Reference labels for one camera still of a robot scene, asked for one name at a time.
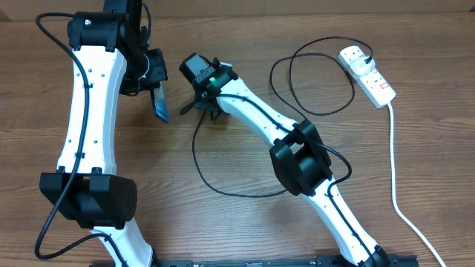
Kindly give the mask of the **Samsung Galaxy smartphone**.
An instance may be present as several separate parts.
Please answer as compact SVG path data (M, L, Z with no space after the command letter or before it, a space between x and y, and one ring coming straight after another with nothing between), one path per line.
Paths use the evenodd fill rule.
M150 91L151 94L151 103L154 112L154 116L161 121L168 123L168 109L166 107L166 98L163 90L163 83L160 82L159 85Z

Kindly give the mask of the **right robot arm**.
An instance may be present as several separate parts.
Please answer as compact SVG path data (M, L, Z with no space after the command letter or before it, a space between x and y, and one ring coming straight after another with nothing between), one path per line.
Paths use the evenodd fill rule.
M227 113L254 131L268 146L275 176L286 191L301 195L334 237L349 266L389 266L385 250L358 222L337 187L326 146L308 119L296 122L256 96L230 64L193 53L180 72L194 89L192 106Z

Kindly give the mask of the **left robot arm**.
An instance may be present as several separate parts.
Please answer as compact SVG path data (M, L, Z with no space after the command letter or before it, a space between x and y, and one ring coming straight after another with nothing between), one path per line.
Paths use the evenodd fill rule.
M140 0L106 1L99 12L68 17L73 93L62 154L39 188L61 214L89 230L111 255L113 266L158 266L156 252L134 218L137 185L117 175L114 131L120 96L151 95L157 118L167 120L160 49L149 46L148 6Z

